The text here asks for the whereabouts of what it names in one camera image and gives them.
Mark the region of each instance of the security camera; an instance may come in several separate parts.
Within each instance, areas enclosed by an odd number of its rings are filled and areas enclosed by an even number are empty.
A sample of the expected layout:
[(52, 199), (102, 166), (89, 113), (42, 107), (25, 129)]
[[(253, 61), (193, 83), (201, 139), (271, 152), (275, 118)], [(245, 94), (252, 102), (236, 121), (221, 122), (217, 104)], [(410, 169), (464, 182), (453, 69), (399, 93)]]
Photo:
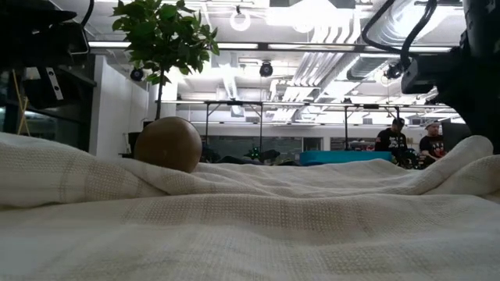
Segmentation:
[(130, 78), (133, 80), (133, 81), (136, 81), (136, 82), (141, 82), (144, 80), (145, 78), (145, 73), (144, 73), (144, 70), (142, 68), (140, 69), (132, 69), (132, 72), (130, 72)]
[(260, 76), (269, 77), (273, 75), (273, 67), (271, 66), (271, 62), (263, 62), (262, 66), (260, 66)]

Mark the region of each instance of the black metal pole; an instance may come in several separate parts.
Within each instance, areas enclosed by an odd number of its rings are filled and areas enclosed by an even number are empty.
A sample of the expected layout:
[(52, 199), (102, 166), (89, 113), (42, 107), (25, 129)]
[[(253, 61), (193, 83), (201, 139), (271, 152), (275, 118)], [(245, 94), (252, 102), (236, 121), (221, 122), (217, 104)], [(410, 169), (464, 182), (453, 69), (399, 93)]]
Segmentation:
[(260, 153), (263, 153), (263, 112), (264, 105), (260, 105)]
[(210, 104), (206, 104), (206, 123), (205, 123), (205, 145), (209, 145), (209, 106)]
[(348, 131), (348, 128), (347, 128), (347, 106), (344, 107), (344, 124), (345, 124), (345, 150), (348, 150), (349, 149), (349, 146), (348, 146), (348, 135), (347, 135), (347, 131)]

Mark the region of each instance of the bed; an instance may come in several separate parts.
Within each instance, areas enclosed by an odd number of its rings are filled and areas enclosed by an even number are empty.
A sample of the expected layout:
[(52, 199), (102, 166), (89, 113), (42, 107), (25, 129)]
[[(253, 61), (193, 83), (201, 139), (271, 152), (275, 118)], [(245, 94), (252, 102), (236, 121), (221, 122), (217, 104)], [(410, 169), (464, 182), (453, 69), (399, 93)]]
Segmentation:
[(498, 280), (500, 157), (200, 164), (0, 134), (0, 280)]

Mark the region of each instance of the person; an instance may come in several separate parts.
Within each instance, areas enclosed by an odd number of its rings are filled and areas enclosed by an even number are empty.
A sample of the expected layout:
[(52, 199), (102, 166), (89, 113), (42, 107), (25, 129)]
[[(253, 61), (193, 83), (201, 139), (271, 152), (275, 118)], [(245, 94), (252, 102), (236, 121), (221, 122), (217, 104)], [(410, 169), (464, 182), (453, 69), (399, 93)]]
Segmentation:
[(446, 154), (443, 136), (439, 134), (440, 125), (438, 121), (428, 124), (425, 127), (427, 135), (420, 140), (420, 154), (426, 156), (429, 162), (436, 162)]
[(401, 157), (402, 153), (408, 149), (406, 145), (406, 136), (401, 133), (405, 126), (403, 118), (394, 119), (391, 128), (381, 131), (375, 140), (375, 151), (390, 151), (396, 158)]

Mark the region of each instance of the black shirt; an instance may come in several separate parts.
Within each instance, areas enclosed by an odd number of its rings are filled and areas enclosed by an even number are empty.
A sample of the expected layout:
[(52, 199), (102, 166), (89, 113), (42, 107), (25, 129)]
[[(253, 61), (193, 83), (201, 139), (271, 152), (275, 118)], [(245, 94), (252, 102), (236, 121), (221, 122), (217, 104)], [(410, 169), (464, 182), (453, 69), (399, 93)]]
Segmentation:
[(420, 152), (422, 151), (429, 151), (429, 153), (436, 158), (445, 156), (443, 136), (437, 135), (436, 137), (423, 137), (422, 140), (420, 140)]
[(394, 156), (398, 157), (407, 149), (405, 134), (393, 132), (391, 128), (378, 133), (375, 151), (390, 151)]

